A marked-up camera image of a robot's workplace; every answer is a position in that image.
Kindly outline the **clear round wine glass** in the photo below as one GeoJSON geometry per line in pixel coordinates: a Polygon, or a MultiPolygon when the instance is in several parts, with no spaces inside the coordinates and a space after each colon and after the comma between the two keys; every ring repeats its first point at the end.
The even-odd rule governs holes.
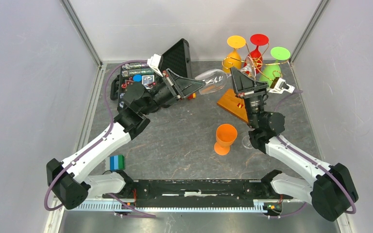
{"type": "MultiPolygon", "coordinates": [[[[255,68],[255,65],[253,64],[251,57],[245,58],[246,65],[244,65],[243,68],[240,69],[241,72],[249,71],[252,68],[255,68]]],[[[207,70],[198,76],[195,77],[195,80],[200,80],[205,82],[205,86],[199,90],[199,93],[201,95],[210,94],[213,92],[217,92],[224,88],[226,85],[228,78],[231,77],[231,74],[225,73],[221,69],[210,69],[207,70]]]]}

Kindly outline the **orange wine glass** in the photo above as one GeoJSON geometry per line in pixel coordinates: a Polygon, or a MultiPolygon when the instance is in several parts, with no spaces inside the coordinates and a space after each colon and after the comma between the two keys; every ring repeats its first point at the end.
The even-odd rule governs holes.
{"type": "Polygon", "coordinates": [[[216,143],[214,144],[214,151],[218,155],[227,155],[230,151],[231,145],[237,138],[237,130],[231,124],[221,124],[216,130],[216,143]]]}

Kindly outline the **clear flute wine glass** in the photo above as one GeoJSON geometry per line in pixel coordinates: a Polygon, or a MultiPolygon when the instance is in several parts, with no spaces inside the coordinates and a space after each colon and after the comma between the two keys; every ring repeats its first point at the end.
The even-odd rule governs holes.
{"type": "Polygon", "coordinates": [[[252,145],[251,145],[251,142],[250,142],[250,137],[248,135],[243,137],[242,145],[246,149],[252,149],[253,148],[252,145]]]}

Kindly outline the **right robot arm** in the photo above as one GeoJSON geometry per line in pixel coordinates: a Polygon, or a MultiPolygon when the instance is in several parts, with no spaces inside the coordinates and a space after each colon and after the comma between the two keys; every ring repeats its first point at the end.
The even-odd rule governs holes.
{"type": "Polygon", "coordinates": [[[251,146],[300,175],[295,178],[274,170],[265,176],[262,194],[267,198],[282,194],[299,199],[328,221],[355,214],[359,197],[349,169],[341,163],[321,161],[290,143],[282,136],[285,116],[265,110],[268,83],[250,78],[236,67],[230,73],[234,93],[244,101],[251,146]]]}

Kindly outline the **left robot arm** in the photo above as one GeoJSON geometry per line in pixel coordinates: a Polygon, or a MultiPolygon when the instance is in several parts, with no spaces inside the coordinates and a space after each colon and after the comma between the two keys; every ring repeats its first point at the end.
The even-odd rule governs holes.
{"type": "Polygon", "coordinates": [[[91,176],[90,172],[112,152],[141,134],[150,123],[147,114],[186,99],[205,86],[204,81],[189,79],[166,69],[162,81],[151,89],[141,82],[127,86],[123,96],[125,107],[113,117],[109,126],[73,155],[46,165],[49,191],[68,210],[87,198],[118,194],[122,198],[133,192],[133,184],[117,172],[91,176]]]}

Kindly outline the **green wine glass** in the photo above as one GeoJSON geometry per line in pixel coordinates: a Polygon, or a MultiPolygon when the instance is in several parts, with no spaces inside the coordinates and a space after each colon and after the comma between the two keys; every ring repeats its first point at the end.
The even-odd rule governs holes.
{"type": "Polygon", "coordinates": [[[290,51],[284,47],[273,47],[270,54],[275,61],[265,65],[259,78],[260,82],[267,82],[269,86],[272,85],[275,78],[282,76],[280,65],[282,62],[286,62],[291,56],[290,51]]]}

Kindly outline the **yellow wine glass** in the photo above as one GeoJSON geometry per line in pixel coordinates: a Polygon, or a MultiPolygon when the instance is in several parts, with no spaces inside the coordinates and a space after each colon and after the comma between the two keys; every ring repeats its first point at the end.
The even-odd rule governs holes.
{"type": "Polygon", "coordinates": [[[230,46],[233,51],[230,52],[222,61],[222,70],[229,74],[230,68],[232,67],[241,69],[243,62],[240,54],[238,53],[238,49],[246,45],[246,40],[242,36],[232,35],[227,39],[227,45],[230,46]]]}

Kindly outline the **red wine glass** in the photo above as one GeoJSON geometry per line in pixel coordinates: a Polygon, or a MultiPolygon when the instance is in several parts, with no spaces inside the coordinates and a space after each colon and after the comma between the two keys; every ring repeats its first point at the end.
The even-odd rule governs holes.
{"type": "Polygon", "coordinates": [[[252,77],[255,77],[256,74],[260,72],[263,63],[263,57],[259,47],[269,45],[269,38],[264,34],[257,33],[250,37],[250,42],[254,44],[256,48],[248,54],[247,58],[251,57],[255,68],[252,68],[246,73],[250,74],[252,77]]]}

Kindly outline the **red yellow small toy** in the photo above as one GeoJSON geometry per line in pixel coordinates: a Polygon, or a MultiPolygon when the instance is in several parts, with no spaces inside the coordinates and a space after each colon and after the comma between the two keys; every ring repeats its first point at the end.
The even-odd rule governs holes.
{"type": "Polygon", "coordinates": [[[195,98],[196,98],[196,93],[192,93],[191,95],[189,95],[189,96],[187,97],[188,100],[193,100],[193,99],[195,99],[195,98]]]}

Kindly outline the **playing card deck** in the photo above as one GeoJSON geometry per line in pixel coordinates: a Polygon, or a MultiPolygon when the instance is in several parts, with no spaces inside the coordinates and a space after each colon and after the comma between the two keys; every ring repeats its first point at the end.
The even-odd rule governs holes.
{"type": "Polygon", "coordinates": [[[155,82],[154,75],[143,75],[141,82],[146,88],[151,88],[155,82]]]}

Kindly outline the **blue round chip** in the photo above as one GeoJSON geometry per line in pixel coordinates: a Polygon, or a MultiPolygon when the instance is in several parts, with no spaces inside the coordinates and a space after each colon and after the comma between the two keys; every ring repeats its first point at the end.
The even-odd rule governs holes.
{"type": "Polygon", "coordinates": [[[132,80],[133,80],[134,82],[142,82],[142,75],[140,75],[140,74],[136,74],[136,75],[134,75],[134,76],[132,77],[132,80]]]}

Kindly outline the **blue green toy block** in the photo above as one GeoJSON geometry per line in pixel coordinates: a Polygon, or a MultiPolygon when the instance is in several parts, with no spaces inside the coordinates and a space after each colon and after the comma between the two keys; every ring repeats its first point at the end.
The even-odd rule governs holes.
{"type": "Polygon", "coordinates": [[[109,157],[109,169],[111,171],[124,170],[125,167],[125,157],[122,154],[109,157]]]}

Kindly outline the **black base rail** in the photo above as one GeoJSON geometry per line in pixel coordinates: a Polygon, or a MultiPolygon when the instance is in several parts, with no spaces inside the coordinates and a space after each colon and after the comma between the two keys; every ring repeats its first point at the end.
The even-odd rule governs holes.
{"type": "Polygon", "coordinates": [[[136,207],[252,207],[254,200],[280,200],[283,195],[261,180],[133,180],[114,194],[133,199],[136,207]]]}

